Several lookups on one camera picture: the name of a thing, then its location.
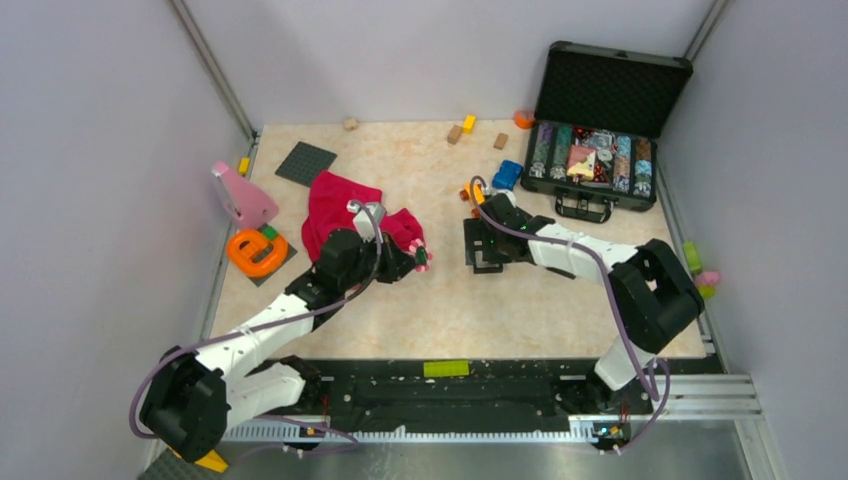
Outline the magenta garment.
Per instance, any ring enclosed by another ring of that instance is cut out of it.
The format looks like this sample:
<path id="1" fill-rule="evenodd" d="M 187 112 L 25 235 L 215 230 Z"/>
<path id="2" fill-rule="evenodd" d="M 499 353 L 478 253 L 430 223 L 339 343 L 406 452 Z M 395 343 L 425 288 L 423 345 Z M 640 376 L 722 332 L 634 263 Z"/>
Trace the magenta garment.
<path id="1" fill-rule="evenodd" d="M 329 171 L 321 172 L 313 181 L 308 196 L 308 216 L 301 227 L 302 242 L 311 261 L 319 258 L 322 245 L 333 231 L 354 230 L 354 214 L 347 209 L 350 200 L 382 202 L 383 191 Z M 422 226 L 406 208 L 385 216 L 380 221 L 380 228 L 405 252 L 415 240 L 425 241 Z"/>

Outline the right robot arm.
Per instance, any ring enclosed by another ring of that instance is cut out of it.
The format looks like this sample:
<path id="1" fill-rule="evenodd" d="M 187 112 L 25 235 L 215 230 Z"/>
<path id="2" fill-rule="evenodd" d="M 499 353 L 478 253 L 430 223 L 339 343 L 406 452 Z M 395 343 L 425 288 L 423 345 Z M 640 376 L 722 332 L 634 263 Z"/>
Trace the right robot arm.
<path id="1" fill-rule="evenodd" d="M 702 314 L 705 301 L 670 245 L 614 243 L 571 230 L 552 218 L 531 215 L 512 194 L 461 194 L 489 234 L 486 245 L 513 262 L 570 274 L 602 286 L 618 335 L 586 385 L 589 404 L 612 412 L 637 379 L 658 394 L 658 356 Z"/>

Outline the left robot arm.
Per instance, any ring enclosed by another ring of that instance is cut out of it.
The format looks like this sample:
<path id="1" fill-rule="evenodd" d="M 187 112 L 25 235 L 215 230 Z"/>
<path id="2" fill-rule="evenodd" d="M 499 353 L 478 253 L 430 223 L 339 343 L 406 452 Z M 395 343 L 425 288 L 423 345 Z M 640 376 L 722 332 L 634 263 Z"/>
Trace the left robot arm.
<path id="1" fill-rule="evenodd" d="M 314 373 L 271 355 L 323 325 L 372 282 L 397 282 L 429 261 L 419 239 L 402 248 L 388 233 L 365 239 L 350 229 L 332 232 L 311 267 L 259 313 L 224 335 L 166 352 L 132 400 L 131 426 L 195 461 L 228 429 L 266 412 L 314 410 L 321 397 Z"/>

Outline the pink flower brooch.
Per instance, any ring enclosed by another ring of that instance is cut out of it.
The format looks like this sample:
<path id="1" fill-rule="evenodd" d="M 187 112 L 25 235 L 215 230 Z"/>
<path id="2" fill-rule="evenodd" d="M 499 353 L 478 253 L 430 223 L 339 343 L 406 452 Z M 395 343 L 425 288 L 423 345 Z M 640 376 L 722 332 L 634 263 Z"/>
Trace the pink flower brooch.
<path id="1" fill-rule="evenodd" d="M 414 269 L 416 272 L 425 272 L 430 268 L 432 254 L 427 250 L 426 244 L 422 239 L 413 240 L 409 245 L 408 253 L 414 260 Z"/>

